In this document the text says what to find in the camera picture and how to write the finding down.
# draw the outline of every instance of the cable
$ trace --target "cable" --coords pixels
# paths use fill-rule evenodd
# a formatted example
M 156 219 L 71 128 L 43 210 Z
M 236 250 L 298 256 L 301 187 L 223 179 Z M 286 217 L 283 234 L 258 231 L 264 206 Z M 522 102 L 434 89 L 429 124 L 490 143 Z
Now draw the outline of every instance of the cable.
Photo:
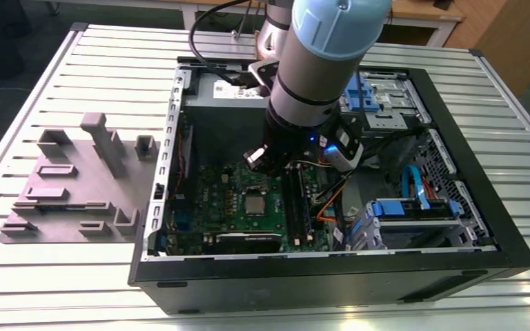
M 431 209 L 431 205 L 427 201 L 427 192 L 423 186 L 422 177 L 421 177 L 421 169 L 414 164 L 409 164 L 405 166 L 402 170 L 401 182 L 402 182 L 402 197 L 414 197 L 413 194 L 409 194 L 409 176 L 413 177 L 413 185 L 417 199 L 421 202 L 422 209 Z
M 251 0 L 250 3 L 248 3 L 248 6 L 247 6 L 247 10 L 244 11 L 243 19 L 240 20 L 240 26 L 239 26 L 239 31 L 238 31 L 238 33 L 236 33 L 236 35 L 235 35 L 235 40 L 239 40 L 239 38 L 240 38 L 240 33 L 242 33 L 242 31 L 243 31 L 244 22 L 246 22 L 246 20 L 247 20 L 250 8 L 252 7 L 252 5 L 254 5 L 254 2 L 252 2 L 252 0 Z
M 330 165 L 331 165 L 330 162 L 326 162 L 326 161 L 325 161 L 325 159 L 322 158 L 322 156 L 318 157 L 318 162 L 319 162 L 322 165 L 325 165 L 325 166 L 330 166 Z
M 60 14 L 60 2 L 56 3 L 56 7 L 52 5 L 52 2 L 47 2 L 45 5 L 48 6 L 51 16 L 59 16 Z
M 314 162 L 310 162 L 310 161 L 306 161 L 306 160 L 294 160 L 294 162 L 306 163 L 306 164 L 310 164 L 311 166 L 315 166 L 315 167 L 319 167 L 319 168 L 330 168 L 330 165 L 314 163 Z
M 431 195 L 431 189 L 427 186 L 426 182 L 422 182 L 422 188 L 425 189 L 425 191 L 427 192 L 427 198 L 433 199 L 433 195 Z
M 345 188 L 346 185 L 347 185 L 347 183 L 345 182 L 345 183 L 342 184 L 342 187 L 335 191 L 335 193 L 334 193 L 333 196 L 330 197 L 327 203 L 325 204 L 325 207 L 322 207 L 322 209 L 318 211 L 317 220 L 321 219 L 322 213 L 323 213 L 323 212 L 326 211 L 326 209 L 329 208 L 330 204 L 333 203 L 334 199 L 337 198 L 337 196 L 338 196 L 339 193 L 342 192 L 342 190 L 343 190 L 343 188 Z
M 371 158 L 373 156 L 375 156 L 381 149 L 387 146 L 391 142 L 397 141 L 401 138 L 409 137 L 409 136 L 414 136 L 418 135 L 421 132 L 425 131 L 425 128 L 414 128 L 414 129 L 409 129 L 406 131 L 401 131 L 401 132 L 393 132 L 389 135 L 386 135 L 383 138 L 381 138 L 371 146 L 369 146 L 365 150 L 363 150 L 363 154 L 359 160 L 359 164 L 367 160 L 369 158 Z M 353 169 L 350 172 L 347 172 L 342 178 L 323 191 L 321 192 L 317 197 L 315 197 L 315 201 L 318 201 L 318 199 L 321 197 L 323 197 L 325 195 L 327 195 L 330 192 L 333 192 L 343 183 L 346 183 L 346 181 L 349 180 L 349 178 L 351 178 L 351 175 L 354 174 L 355 169 Z
M 254 34 L 255 34 L 255 31 L 256 31 L 256 19 L 259 18 L 260 10 L 262 10 L 262 2 L 258 1 L 256 2 L 256 12 L 255 12 L 255 17 L 254 17 Z
M 427 179 L 425 177 L 422 178 L 422 185 L 425 186 L 425 189 L 427 191 L 429 198 L 430 199 L 437 199 L 437 195 L 434 193 L 434 189 L 433 189 L 431 185 L 429 184 L 429 181 L 427 181 Z
M 387 16 L 387 25 L 393 25 L 393 20 L 394 20 L 394 7 L 390 7 L 390 13 Z
M 25 91 L 32 92 L 28 88 L 0 88 L 0 91 Z
M 195 47 L 195 41 L 194 41 L 194 35 L 195 35 L 195 31 L 198 29 L 198 26 L 200 24 L 200 22 L 211 15 L 214 14 L 216 11 L 228 8 L 231 6 L 235 6 L 240 3 L 244 3 L 250 0 L 235 0 L 231 2 L 226 2 L 218 6 L 215 6 L 214 8 L 210 8 L 198 18 L 198 20 L 194 22 L 194 25 L 191 26 L 190 29 L 190 35 L 188 35 L 188 43 L 190 43 L 190 48 L 191 48 L 191 52 L 194 53 L 195 57 L 198 58 L 198 61 L 202 62 L 202 64 L 206 66 L 206 68 L 210 70 L 211 73 L 214 73 L 215 75 L 218 75 L 230 85 L 232 86 L 242 86 L 243 83 L 239 80 L 235 80 L 232 78 L 230 78 L 224 72 L 222 72 L 219 69 L 216 69 L 216 67 L 208 63 L 208 61 L 203 58 L 200 52 L 198 51 L 196 47 Z
M 355 170 L 351 170 L 350 172 L 347 172 L 347 174 L 345 176 L 341 177 L 341 179 L 325 190 L 322 191 L 314 198 L 315 201 L 318 201 L 318 199 L 321 197 L 323 197 L 325 195 L 327 195 L 330 192 L 333 192 L 342 184 L 343 182 L 347 181 L 349 177 L 351 177 L 353 173 Z

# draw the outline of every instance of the black cable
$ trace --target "black cable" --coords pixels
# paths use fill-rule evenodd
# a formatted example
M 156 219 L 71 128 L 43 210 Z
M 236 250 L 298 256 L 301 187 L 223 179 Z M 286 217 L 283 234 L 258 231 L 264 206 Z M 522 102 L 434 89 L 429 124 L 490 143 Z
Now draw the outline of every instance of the black cable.
M 255 17 L 254 17 L 254 34 L 255 34 L 255 31 L 256 31 L 256 20 L 259 19 L 260 10 L 262 10 L 262 2 L 258 1 L 256 2 L 256 12 L 255 12 Z
M 381 138 L 378 141 L 375 141 L 375 143 L 371 144 L 363 150 L 363 154 L 362 154 L 361 159 L 359 159 L 359 164 L 365 160 L 367 160 L 371 157 L 374 157 L 375 155 L 378 155 L 381 149 L 385 148 L 391 142 L 399 140 L 401 138 L 405 138 L 405 137 L 409 137 L 409 136 L 415 136 L 423 131 L 425 131 L 425 128 L 413 128 L 413 129 L 409 129 L 406 131 L 391 132 L 389 135 L 386 135 L 383 138 Z M 329 188 L 326 190 L 323 190 L 318 194 L 317 197 L 323 197 L 329 193 L 335 192 L 339 189 L 339 187 L 342 186 L 342 184 L 351 178 L 351 175 L 354 174 L 355 169 L 353 169 L 345 175 L 342 175 L 341 178 L 335 181 L 335 183 L 331 186 L 329 186 Z
M 394 20 L 394 7 L 390 7 L 390 14 L 387 17 L 387 25 L 393 25 L 393 20 Z
M 208 61 L 203 58 L 200 52 L 198 51 L 196 47 L 195 47 L 195 41 L 194 41 L 194 35 L 195 35 L 195 31 L 198 29 L 198 26 L 200 24 L 200 22 L 211 15 L 214 14 L 216 11 L 223 10 L 224 8 L 228 8 L 231 6 L 235 6 L 240 3 L 244 3 L 250 0 L 235 0 L 231 2 L 226 2 L 218 6 L 215 6 L 214 8 L 210 8 L 208 11 L 206 11 L 200 17 L 198 18 L 198 20 L 194 22 L 194 25 L 191 26 L 191 30 L 190 30 L 190 35 L 188 35 L 188 43 L 190 43 L 190 48 L 191 48 L 191 52 L 194 53 L 195 57 L 198 58 L 198 60 L 202 62 L 202 64 L 206 66 L 206 68 L 210 70 L 210 72 L 212 72 L 214 74 L 216 74 L 230 85 L 232 86 L 242 86 L 243 83 L 232 78 L 230 78 L 224 72 L 222 72 L 219 69 L 216 69 L 216 67 L 208 63 Z
M 239 26 L 239 31 L 238 31 L 239 33 L 236 34 L 236 39 L 240 38 L 240 33 L 243 32 L 243 28 L 244 28 L 244 22 L 247 21 L 250 8 L 252 6 L 254 6 L 254 2 L 252 2 L 252 0 L 250 0 L 248 6 L 247 6 L 247 10 L 244 11 L 243 19 L 240 20 L 240 26 Z

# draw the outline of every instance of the motherboard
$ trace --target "motherboard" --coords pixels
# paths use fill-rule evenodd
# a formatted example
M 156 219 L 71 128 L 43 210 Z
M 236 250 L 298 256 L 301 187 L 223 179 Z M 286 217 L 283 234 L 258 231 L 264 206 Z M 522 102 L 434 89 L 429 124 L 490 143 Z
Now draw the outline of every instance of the motherboard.
M 315 169 L 302 167 L 299 175 L 306 201 L 319 189 Z M 286 188 L 283 177 L 255 173 L 243 163 L 202 165 L 194 207 L 190 212 L 175 211 L 176 231 L 168 236 L 171 254 L 226 254 L 244 249 L 246 252 L 329 250 L 325 226 L 309 226 L 303 240 L 294 239 L 291 231 L 297 225 L 288 222 L 286 210 L 291 203 L 287 195 L 294 199 L 294 194 L 284 194 Z M 298 221 L 301 224 L 311 222 L 315 221 L 310 214 Z M 232 251 L 227 251 L 224 242 L 230 242 Z

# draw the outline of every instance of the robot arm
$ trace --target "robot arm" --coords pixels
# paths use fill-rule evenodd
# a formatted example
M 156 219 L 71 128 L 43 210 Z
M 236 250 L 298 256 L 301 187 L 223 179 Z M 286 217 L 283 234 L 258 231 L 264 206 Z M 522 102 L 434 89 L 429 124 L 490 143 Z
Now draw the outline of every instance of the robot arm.
M 390 0 L 295 0 L 279 63 L 268 59 L 250 67 L 271 94 L 262 144 L 244 153 L 254 171 L 275 176 L 319 134 L 339 171 L 357 167 L 363 147 L 337 103 L 390 6 Z

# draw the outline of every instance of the wooden desk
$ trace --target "wooden desk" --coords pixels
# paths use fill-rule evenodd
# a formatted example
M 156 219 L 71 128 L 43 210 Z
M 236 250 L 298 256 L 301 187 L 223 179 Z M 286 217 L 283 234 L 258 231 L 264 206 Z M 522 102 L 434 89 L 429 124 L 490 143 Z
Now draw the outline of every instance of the wooden desk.
M 196 12 L 206 11 L 227 1 L 228 0 L 179 0 L 186 30 L 191 29 L 196 19 Z M 248 3 L 242 3 L 239 6 L 234 6 L 222 11 L 243 14 L 247 4 Z M 251 8 L 251 14 L 256 12 L 255 7 L 254 5 Z M 433 1 L 419 0 L 393 0 L 393 14 L 393 19 L 386 20 L 386 22 L 394 26 L 414 26 L 434 29 L 433 35 L 426 43 L 426 46 L 430 47 L 443 46 L 457 23 L 462 22 L 465 19 L 464 13 L 454 3 L 449 7 L 449 10 L 441 10 L 433 6 Z
M 196 12 L 204 12 L 228 0 L 56 0 L 56 2 L 180 10 L 184 29 L 190 30 L 196 20 Z M 247 4 L 226 8 L 222 12 L 244 14 Z M 456 25 L 465 19 L 456 4 L 451 4 L 449 10 L 441 10 L 433 7 L 433 1 L 393 0 L 393 13 L 393 19 L 386 18 L 390 25 L 434 29 L 426 42 L 426 46 L 431 47 L 443 46 Z M 255 3 L 250 14 L 256 14 Z
M 468 20 L 457 26 L 446 47 L 477 48 L 514 94 L 530 84 L 530 1 L 464 0 Z

